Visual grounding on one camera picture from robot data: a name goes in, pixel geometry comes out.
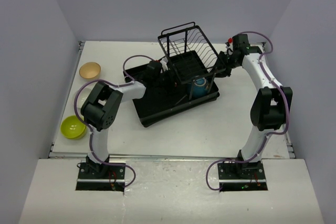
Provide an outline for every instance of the blue container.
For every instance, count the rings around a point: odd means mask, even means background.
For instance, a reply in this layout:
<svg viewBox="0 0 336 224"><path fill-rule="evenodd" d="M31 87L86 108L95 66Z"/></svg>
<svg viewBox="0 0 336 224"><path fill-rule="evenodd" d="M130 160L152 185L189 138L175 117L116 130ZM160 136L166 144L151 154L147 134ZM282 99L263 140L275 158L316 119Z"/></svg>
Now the blue container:
<svg viewBox="0 0 336 224"><path fill-rule="evenodd" d="M188 94L190 94L190 92L191 92L191 87L192 87L192 83L188 83L187 84ZM208 87L209 87L208 81L205 78L197 79L194 83L192 97L193 98L200 98L200 97L203 97L203 96L207 95Z"/></svg>

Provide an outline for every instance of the black plastic tray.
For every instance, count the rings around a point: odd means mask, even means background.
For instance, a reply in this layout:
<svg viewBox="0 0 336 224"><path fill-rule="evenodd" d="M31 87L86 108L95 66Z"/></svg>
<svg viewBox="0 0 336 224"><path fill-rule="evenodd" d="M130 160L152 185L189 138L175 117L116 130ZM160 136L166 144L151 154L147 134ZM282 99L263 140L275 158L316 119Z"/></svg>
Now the black plastic tray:
<svg viewBox="0 0 336 224"><path fill-rule="evenodd" d="M127 73L135 79L139 76L147 67L147 64L127 69ZM174 92L168 93L164 88L151 87L147 88L145 95L141 99L134 99L133 103L140 122L144 127L148 127L160 120L176 115L198 105L206 102L215 101L219 96L218 87L213 82L210 92L201 98L192 98L189 100L189 94L187 92L187 84L178 85Z"/></svg>

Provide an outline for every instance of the black wire rack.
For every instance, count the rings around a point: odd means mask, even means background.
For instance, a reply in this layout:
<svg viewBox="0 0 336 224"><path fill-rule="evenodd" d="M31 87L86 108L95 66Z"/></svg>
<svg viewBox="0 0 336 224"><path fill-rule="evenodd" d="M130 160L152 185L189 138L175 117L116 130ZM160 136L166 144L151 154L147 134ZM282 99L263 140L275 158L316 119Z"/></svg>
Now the black wire rack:
<svg viewBox="0 0 336 224"><path fill-rule="evenodd" d="M212 85L216 74L223 71L216 69L218 53L195 22L163 30L158 41L168 59L168 67L175 71L180 84L212 78Z"/></svg>

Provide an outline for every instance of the white wall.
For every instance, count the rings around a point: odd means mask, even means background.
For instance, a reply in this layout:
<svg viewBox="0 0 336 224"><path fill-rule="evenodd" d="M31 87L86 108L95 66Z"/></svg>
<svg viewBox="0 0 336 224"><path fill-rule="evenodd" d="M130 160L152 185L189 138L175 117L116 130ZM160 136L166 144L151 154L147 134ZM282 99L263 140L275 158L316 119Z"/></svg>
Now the white wall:
<svg viewBox="0 0 336 224"><path fill-rule="evenodd" d="M271 39L271 69L293 89L291 140L306 160L325 223L335 223L336 0L292 0Z"/></svg>
<svg viewBox="0 0 336 224"><path fill-rule="evenodd" d="M57 0L82 40L156 41L162 29L196 21L212 42L243 30L270 35L290 0Z"/></svg>
<svg viewBox="0 0 336 224"><path fill-rule="evenodd" d="M0 7L0 223L8 224L18 222L37 160L48 155L78 43L56 0Z"/></svg>

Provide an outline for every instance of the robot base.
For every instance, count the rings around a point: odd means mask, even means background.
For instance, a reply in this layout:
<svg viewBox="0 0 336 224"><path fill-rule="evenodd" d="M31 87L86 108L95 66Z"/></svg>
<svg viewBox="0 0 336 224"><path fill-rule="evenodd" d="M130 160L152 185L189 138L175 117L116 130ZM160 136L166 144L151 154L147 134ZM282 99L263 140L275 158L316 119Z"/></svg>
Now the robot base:
<svg viewBox="0 0 336 224"><path fill-rule="evenodd" d="M267 190L264 166L261 162L247 164L219 163L217 167L221 191Z"/></svg>
<svg viewBox="0 0 336 224"><path fill-rule="evenodd" d="M79 163L76 190L79 191L122 191L125 186L125 168L100 165L97 172L87 163Z"/></svg>

